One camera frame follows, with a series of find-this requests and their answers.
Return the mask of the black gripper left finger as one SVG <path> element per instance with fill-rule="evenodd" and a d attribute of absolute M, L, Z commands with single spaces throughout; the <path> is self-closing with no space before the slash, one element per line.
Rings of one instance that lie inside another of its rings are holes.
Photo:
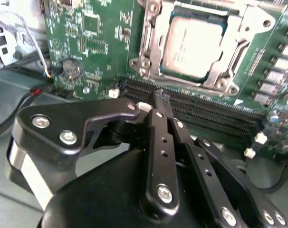
<path fill-rule="evenodd" d="M 118 98 L 31 106 L 15 117 L 8 160 L 45 212 L 65 185 L 124 152 L 141 150 L 140 208 L 175 215 L 179 193 L 169 124 L 159 92 L 139 105 Z"/>

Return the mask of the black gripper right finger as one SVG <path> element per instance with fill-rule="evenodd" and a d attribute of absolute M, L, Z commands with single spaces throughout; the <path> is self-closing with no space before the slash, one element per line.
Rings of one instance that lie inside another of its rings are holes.
<path fill-rule="evenodd" d="M 192 139 L 174 118 L 170 96 L 163 93 L 164 110 L 186 167 L 192 172 L 209 228 L 288 228 L 288 220 L 215 144 Z"/>

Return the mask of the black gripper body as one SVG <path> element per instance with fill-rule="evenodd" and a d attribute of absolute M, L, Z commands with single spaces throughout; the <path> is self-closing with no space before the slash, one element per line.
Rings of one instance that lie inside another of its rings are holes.
<path fill-rule="evenodd" d="M 146 158 L 124 152 L 62 187 L 44 213 L 46 228 L 211 228 L 211 216 L 189 172 L 177 168 L 180 207 L 167 222 L 156 223 L 140 208 Z"/>

